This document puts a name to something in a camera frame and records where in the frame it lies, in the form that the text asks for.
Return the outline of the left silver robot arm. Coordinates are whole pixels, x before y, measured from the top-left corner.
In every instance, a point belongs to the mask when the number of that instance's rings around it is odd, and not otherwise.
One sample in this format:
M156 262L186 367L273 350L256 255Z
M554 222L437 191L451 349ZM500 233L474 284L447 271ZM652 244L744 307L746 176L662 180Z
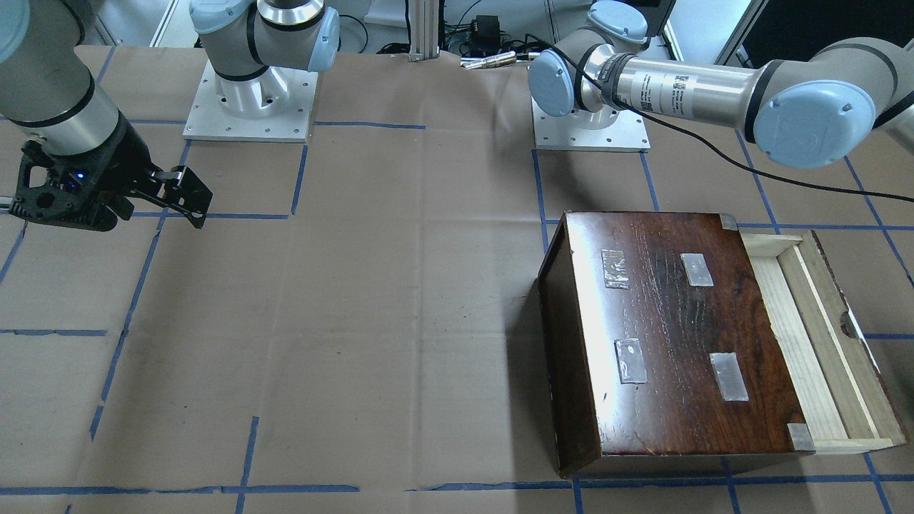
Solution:
M851 38L808 61L740 69L638 56L647 41L634 6L593 2L582 27L533 59L533 100L552 117L611 107L740 129L787 167L829 165L871 131L912 149L911 50Z

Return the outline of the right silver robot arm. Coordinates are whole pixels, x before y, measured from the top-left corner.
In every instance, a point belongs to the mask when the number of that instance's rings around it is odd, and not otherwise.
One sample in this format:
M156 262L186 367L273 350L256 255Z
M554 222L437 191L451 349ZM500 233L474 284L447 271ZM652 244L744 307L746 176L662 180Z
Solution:
M189 14L234 115L277 107L285 95L279 69L328 71L338 51L339 14L323 1L193 1ZM140 198L201 228L212 192L189 167L154 165L75 54L83 39L69 1L2 3L2 115L27 137L9 213L110 231Z

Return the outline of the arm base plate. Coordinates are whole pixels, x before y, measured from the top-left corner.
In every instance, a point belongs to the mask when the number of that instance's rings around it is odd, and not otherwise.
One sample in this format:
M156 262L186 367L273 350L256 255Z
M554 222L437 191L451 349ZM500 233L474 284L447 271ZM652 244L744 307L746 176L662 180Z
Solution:
M306 143L319 77L271 67L249 81L229 81L206 63L183 135L199 141Z
M532 101L536 148L552 151L642 152L652 144L640 115L605 106L597 113L552 117Z

